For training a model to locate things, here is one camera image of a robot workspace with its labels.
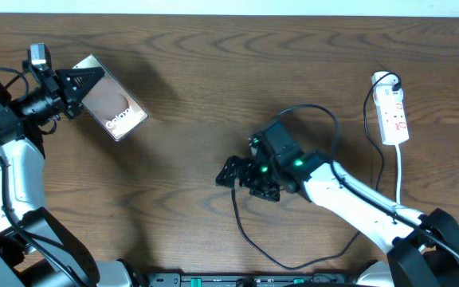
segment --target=white cable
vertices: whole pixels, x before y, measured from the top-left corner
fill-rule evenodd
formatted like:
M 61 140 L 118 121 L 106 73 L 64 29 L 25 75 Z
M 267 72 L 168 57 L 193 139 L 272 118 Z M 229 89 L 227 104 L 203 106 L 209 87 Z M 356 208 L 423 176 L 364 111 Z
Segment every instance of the white cable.
M 396 162 L 398 163 L 398 178 L 396 179 L 396 203 L 401 204 L 401 186 L 402 186 L 402 154 L 399 151 L 399 144 L 396 147 Z

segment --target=white wall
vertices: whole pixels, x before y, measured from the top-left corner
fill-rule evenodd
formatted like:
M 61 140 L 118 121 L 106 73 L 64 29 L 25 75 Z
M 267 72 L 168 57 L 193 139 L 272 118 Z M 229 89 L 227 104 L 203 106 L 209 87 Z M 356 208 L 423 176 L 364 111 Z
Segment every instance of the white wall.
M 0 0 L 0 12 L 459 17 L 459 0 Z

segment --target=white power strip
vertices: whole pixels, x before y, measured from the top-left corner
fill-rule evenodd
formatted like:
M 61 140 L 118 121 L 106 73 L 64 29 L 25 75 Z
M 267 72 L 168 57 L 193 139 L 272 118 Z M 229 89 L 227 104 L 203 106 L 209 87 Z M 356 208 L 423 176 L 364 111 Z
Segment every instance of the white power strip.
M 380 135 L 382 143 L 396 147 L 398 162 L 398 178 L 396 180 L 396 203 L 401 203 L 401 182 L 402 182 L 402 156 L 399 144 L 407 141 L 408 127 L 406 126 L 405 109 L 403 108 L 403 89 L 394 91 L 393 87 L 400 79 L 395 75 L 388 75 L 389 72 L 377 72 L 371 77 L 375 88 L 373 90 L 373 101 L 376 105 L 376 112 L 379 116 Z

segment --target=wood grain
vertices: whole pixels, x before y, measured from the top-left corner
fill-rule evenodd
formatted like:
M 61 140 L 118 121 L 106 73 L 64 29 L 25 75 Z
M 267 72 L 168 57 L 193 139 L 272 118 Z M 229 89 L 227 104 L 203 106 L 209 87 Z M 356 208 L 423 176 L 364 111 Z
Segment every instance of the wood grain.
M 47 44 L 55 69 L 94 53 L 152 115 L 119 143 L 86 112 L 45 138 L 49 209 L 97 260 L 281 272 L 241 238 L 215 176 L 228 156 L 248 154 L 247 136 L 276 112 L 315 103 L 343 123 L 338 160 L 372 184 L 379 158 L 362 104 L 380 69 L 400 74 L 406 94 L 403 202 L 426 213 L 441 207 L 459 222 L 459 19 L 0 14 L 0 66 L 19 69 L 34 42 Z M 301 111 L 285 122 L 306 149 L 327 150 L 325 115 Z M 382 192 L 393 197 L 395 153 L 383 150 Z M 295 195 L 273 204 L 240 190 L 237 200 L 249 236 L 287 265 L 335 254 L 355 232 Z M 361 237 L 343 258 L 302 272 L 375 258 L 383 255 Z

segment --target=brown wooden surface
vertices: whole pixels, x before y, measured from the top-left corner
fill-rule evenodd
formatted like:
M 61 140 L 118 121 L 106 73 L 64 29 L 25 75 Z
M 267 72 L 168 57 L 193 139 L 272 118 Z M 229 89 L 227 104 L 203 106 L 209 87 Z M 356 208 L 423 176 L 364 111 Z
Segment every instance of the brown wooden surface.
M 275 112 L 313 103 L 338 115 L 337 158 L 371 184 L 379 158 L 362 104 L 380 69 L 399 73 L 406 94 L 404 204 L 441 207 L 459 222 L 459 19 L 0 14 L 0 66 L 19 69 L 34 42 L 47 44 L 55 69 L 94 53 L 153 117 L 119 143 L 86 112 L 45 137 L 49 209 L 96 260 L 187 273 L 282 271 L 238 233 L 230 191 L 215 176 L 228 156 L 248 153 L 247 136 Z M 372 103 L 368 110 L 379 140 Z M 327 150 L 329 119 L 297 116 L 286 120 L 292 134 Z M 382 192 L 392 198 L 394 148 L 383 150 Z M 240 190 L 237 200 L 249 236 L 287 265 L 335 254 L 355 232 L 299 196 L 274 204 Z M 384 256 L 361 236 L 343 258 L 302 271 L 373 258 Z

